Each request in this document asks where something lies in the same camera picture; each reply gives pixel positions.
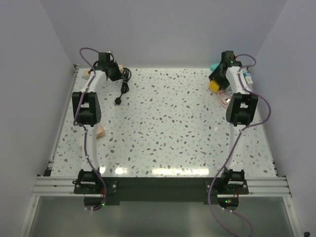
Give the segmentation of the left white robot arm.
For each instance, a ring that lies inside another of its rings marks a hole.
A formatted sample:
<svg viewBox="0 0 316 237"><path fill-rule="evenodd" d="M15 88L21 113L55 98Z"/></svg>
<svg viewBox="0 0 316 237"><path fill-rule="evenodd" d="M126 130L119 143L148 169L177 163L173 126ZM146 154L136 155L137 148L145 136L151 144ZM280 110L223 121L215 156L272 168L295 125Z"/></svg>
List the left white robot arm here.
<svg viewBox="0 0 316 237"><path fill-rule="evenodd" d="M84 50L97 52L95 49L84 47L79 50L81 56L83 56ZM101 177L97 158L97 130L102 113L96 90L101 80L117 81L125 78L110 51L97 53L97 61L89 64L91 68L87 82L80 91L73 92L71 96L73 125L83 129L81 149L82 157L85 159L74 185L76 191L100 193L102 197L105 197L106 184Z"/></svg>

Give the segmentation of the beige cube plug adapter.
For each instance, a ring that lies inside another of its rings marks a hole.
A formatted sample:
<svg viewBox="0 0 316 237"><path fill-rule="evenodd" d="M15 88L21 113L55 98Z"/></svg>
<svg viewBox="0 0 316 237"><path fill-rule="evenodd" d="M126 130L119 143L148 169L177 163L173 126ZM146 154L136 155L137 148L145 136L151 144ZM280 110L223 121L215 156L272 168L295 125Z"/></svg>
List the beige cube plug adapter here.
<svg viewBox="0 0 316 237"><path fill-rule="evenodd" d="M103 137L105 137L105 135L106 135L106 132L105 132L103 125L101 123L99 123L97 126L97 131L96 131L96 139L103 138Z"/></svg>

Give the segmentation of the white cube plug adapter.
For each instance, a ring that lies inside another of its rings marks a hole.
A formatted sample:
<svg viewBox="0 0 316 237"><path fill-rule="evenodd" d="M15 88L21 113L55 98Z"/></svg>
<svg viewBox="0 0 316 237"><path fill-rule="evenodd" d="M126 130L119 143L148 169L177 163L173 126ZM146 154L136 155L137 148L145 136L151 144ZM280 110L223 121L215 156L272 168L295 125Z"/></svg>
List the white cube plug adapter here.
<svg viewBox="0 0 316 237"><path fill-rule="evenodd" d="M78 145L79 145L79 148L82 148L82 146L83 146L83 138L82 137L78 139Z"/></svg>

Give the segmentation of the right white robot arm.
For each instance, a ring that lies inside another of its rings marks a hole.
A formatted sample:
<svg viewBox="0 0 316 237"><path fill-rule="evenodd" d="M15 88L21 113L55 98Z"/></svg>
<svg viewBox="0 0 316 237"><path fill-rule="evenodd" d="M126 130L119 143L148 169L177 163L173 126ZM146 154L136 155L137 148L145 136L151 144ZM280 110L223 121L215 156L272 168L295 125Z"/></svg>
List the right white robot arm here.
<svg viewBox="0 0 316 237"><path fill-rule="evenodd" d="M242 63L234 52L224 51L219 65L209 76L210 90L226 104L226 121L230 128L229 155L209 185L210 194L232 194L236 189L246 189L243 164L245 128L253 122L258 96L249 93L241 68Z"/></svg>

